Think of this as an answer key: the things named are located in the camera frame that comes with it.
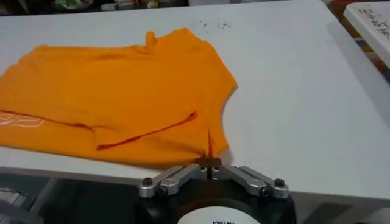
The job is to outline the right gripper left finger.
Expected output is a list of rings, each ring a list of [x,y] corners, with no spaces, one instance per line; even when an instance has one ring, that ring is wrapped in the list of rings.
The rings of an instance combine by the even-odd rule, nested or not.
[[[198,158],[188,166],[173,166],[153,178],[144,178],[138,185],[138,196],[152,198],[159,193],[163,195],[177,194],[189,180],[207,177],[208,162],[207,158]]]

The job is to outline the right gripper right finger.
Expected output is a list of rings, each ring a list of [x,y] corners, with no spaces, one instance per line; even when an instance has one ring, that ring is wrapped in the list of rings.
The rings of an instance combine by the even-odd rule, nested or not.
[[[212,179],[234,181],[250,195],[280,200],[289,197],[289,187],[281,178],[272,179],[247,166],[223,164],[219,158],[210,158],[210,169]]]

